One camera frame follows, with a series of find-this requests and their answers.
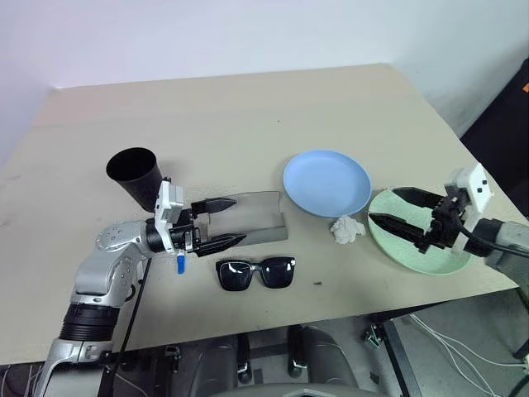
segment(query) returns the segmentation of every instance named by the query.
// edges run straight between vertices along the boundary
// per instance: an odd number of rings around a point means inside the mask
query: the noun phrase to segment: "black paper cup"
[[[143,147],[120,151],[108,161],[107,175],[118,182],[145,211],[155,211],[162,175],[152,151]]]

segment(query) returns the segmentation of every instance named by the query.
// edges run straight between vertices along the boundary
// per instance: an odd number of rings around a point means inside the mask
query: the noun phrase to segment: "cable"
[[[11,366],[9,366],[6,371],[3,373],[3,377],[2,377],[2,388],[0,389],[0,397],[3,397],[3,390],[6,386],[6,378],[7,378],[7,373],[9,372],[9,370],[11,369]]]
[[[140,386],[133,384],[130,380],[124,378],[123,376],[119,374],[116,374],[116,378],[119,380],[123,380],[130,387],[133,387],[134,389],[138,390],[144,397],[149,397],[149,395],[145,392],[145,390],[143,390]]]
[[[426,325],[419,317],[417,317],[415,314],[410,314],[410,317],[412,317],[414,320],[418,320],[420,323]],[[478,353],[476,353],[475,351],[473,351],[472,349],[470,349],[470,347],[466,346],[463,342],[460,342],[458,341],[457,339],[454,339],[453,337],[448,337],[446,336],[445,334],[443,333],[440,333],[439,331],[436,331],[435,329],[431,328],[431,327],[428,327],[429,330],[431,330],[433,333],[435,333],[437,336],[439,337],[443,337],[444,339],[448,339],[449,341],[452,341],[452,342],[455,342],[455,343],[458,343],[460,344],[462,347],[464,347],[466,350],[468,350],[470,353],[472,353],[473,355],[475,355],[476,357],[478,357],[480,360],[483,360],[485,362],[487,362],[488,364],[492,364],[494,366],[506,366],[506,367],[516,367],[516,368],[525,368],[526,366],[521,364],[521,363],[518,363],[518,364],[503,364],[503,363],[500,363],[500,362],[496,362],[496,361],[491,361],[491,360],[488,360],[486,359],[485,357],[483,356],[480,356]]]
[[[119,350],[119,353],[117,354],[116,363],[114,364],[114,367],[112,368],[112,371],[109,374],[110,376],[114,376],[117,373],[117,368],[122,362],[123,354],[125,354],[126,344],[129,342],[129,337],[131,336],[132,326],[134,325],[134,320],[136,319],[136,314],[138,313],[138,308],[140,307],[141,296],[143,295],[145,284],[147,284],[146,283],[147,275],[149,275],[149,269],[150,269],[151,262],[152,262],[152,259],[149,258],[149,260],[147,260],[147,265],[145,266],[145,273],[143,274],[143,281],[141,282],[140,290],[138,291],[138,297],[136,298],[136,301],[134,303],[134,308],[132,309],[131,320],[129,321],[129,325],[126,328],[126,333],[125,333],[125,337],[123,338],[122,347]]]
[[[529,375],[520,380],[518,384],[514,386],[514,389],[512,389],[508,397],[516,397],[522,391],[523,386],[527,385],[527,383],[529,383]]]
[[[36,374],[34,374],[32,376],[32,378],[33,378],[33,388],[31,389],[31,395],[33,395],[33,396],[35,395],[36,385],[37,385],[37,383],[39,381],[39,375],[41,374],[43,367],[44,367],[44,365],[41,365],[39,367],[39,370],[36,372]]]
[[[411,314],[410,317],[412,317],[412,319],[417,323],[419,324],[421,327],[423,327],[431,336],[433,336],[438,342],[441,343],[441,345],[443,345],[445,347],[445,349],[448,351],[448,353],[450,354],[450,358],[452,359],[452,362],[454,363],[455,365],[455,368],[456,370],[460,373],[461,376],[463,376],[470,384],[472,384],[473,386],[475,386],[477,389],[483,391],[484,393],[486,393],[487,395],[491,395],[493,397],[500,397],[499,395],[497,395],[496,393],[493,392],[492,388],[490,387],[490,385],[488,384],[488,382],[483,378],[483,376],[481,375],[481,373],[477,370],[477,368],[465,357],[463,356],[463,354],[461,354],[454,346],[452,346],[451,344],[449,344],[448,342],[444,341],[443,339],[441,339],[441,337],[437,336],[433,329],[431,329],[430,327],[428,327],[422,320],[420,320],[415,314]],[[479,385],[477,385],[475,382],[473,382],[461,369],[460,367],[457,365],[457,362],[455,361],[455,358],[454,356],[452,355],[450,349],[452,349],[454,351],[454,353],[456,353],[458,356],[460,356],[469,366],[470,368],[472,368],[472,370],[475,372],[475,374],[480,378],[480,380],[483,382],[483,384],[487,387],[487,390],[483,389],[482,387],[480,387]]]
[[[5,385],[5,387],[7,387],[7,389],[12,395],[15,395],[16,397],[24,397],[22,393],[18,393],[17,391],[15,391],[13,386],[9,383],[9,378],[7,378],[7,372],[11,369],[11,367],[12,365],[8,366],[6,371],[4,372],[5,381],[2,380],[2,383]]]
[[[28,397],[30,394],[30,384],[31,384],[31,373],[33,372],[33,364],[30,365],[30,371],[27,375],[26,391],[24,391],[24,397]]]
[[[484,246],[489,246],[490,248],[493,248],[494,250],[507,252],[508,254],[518,255],[518,256],[529,259],[529,251],[517,250],[515,248],[509,248],[508,246],[500,246],[499,244],[496,244],[495,242],[489,242],[485,240],[484,238],[476,236],[470,230],[468,230],[465,226],[463,226],[463,223],[461,223],[460,217],[456,212],[452,213],[452,219],[455,222],[457,229],[461,233],[463,233],[465,236],[467,236],[470,240],[474,240],[475,242],[478,242],[479,244],[482,244]]]

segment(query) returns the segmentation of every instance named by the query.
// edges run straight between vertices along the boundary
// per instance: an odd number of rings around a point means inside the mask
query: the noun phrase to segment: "light blue plate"
[[[296,155],[284,168],[283,185],[299,207],[326,218],[357,213],[371,197],[365,170],[337,151]]]

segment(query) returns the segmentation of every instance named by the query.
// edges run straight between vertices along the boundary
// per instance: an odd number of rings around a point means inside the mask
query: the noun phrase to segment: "sunglasses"
[[[285,288],[292,283],[295,265],[296,260],[286,256],[265,259],[260,263],[226,259],[217,262],[217,274],[226,291],[247,289],[254,271],[261,273],[261,279],[268,288]]]

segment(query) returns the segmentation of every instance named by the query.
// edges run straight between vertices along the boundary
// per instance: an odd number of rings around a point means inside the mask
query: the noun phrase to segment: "white tissue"
[[[334,238],[338,244],[347,244],[348,242],[353,242],[357,234],[365,236],[365,226],[345,215],[338,218],[332,225],[331,232],[334,233]]]

